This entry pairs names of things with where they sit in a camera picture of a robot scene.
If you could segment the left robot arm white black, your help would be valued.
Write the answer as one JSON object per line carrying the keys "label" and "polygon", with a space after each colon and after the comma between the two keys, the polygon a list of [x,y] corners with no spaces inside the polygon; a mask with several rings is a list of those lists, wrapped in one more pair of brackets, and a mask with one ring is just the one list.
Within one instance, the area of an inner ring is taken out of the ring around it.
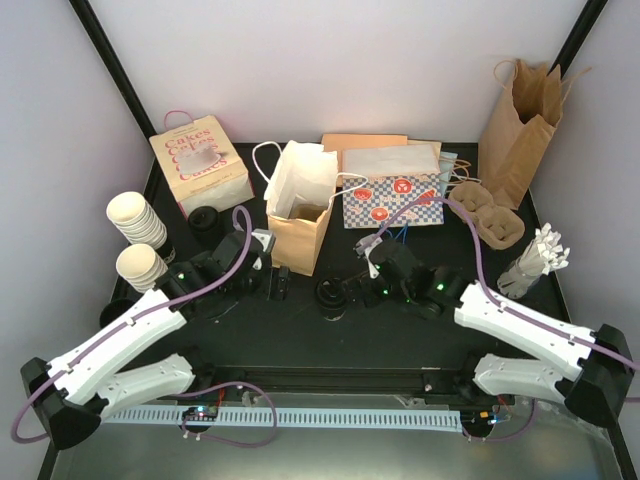
{"label": "left robot arm white black", "polygon": [[104,329],[53,360],[33,358],[21,368],[44,438],[58,450],[90,437],[108,418],[160,397],[202,399],[243,381],[215,384],[212,365],[195,348],[128,369],[163,337],[206,314],[224,300],[258,291],[271,272],[273,232],[228,234],[213,251],[176,262],[154,286]]}

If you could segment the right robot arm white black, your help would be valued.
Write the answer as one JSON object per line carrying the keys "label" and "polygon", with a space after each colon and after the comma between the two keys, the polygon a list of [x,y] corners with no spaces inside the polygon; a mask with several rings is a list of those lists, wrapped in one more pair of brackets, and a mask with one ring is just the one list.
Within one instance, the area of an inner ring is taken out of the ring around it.
{"label": "right robot arm white black", "polygon": [[479,402],[486,395],[517,395],[564,405],[598,427],[618,422],[634,378],[625,335],[604,324],[597,330],[556,320],[470,282],[448,267],[428,268],[395,240],[372,236],[355,246],[368,271],[358,281],[367,306],[392,300],[425,320],[452,317],[526,353],[488,353],[454,379],[457,396]]}

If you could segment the paper coffee cup black sleeve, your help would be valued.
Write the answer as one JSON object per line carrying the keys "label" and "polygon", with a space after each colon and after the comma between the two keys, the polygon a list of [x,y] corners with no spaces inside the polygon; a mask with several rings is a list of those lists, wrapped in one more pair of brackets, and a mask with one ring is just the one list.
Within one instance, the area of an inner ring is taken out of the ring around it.
{"label": "paper coffee cup black sleeve", "polygon": [[347,308],[347,297],[338,278],[324,278],[317,282],[314,299],[321,316],[330,322],[342,318]]}

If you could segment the orange paper bag white handles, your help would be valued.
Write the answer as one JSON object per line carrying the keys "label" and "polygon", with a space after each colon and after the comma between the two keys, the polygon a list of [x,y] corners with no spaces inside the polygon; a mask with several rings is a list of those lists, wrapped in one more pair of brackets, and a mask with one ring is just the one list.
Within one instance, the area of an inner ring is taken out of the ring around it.
{"label": "orange paper bag white handles", "polygon": [[[265,173],[258,150],[274,146],[278,159],[274,171]],[[289,141],[285,146],[267,141],[252,150],[252,161],[266,182],[264,200],[268,227],[275,234],[275,265],[311,276],[328,229],[333,204],[368,184],[369,178],[338,169],[335,151],[317,143]]]}

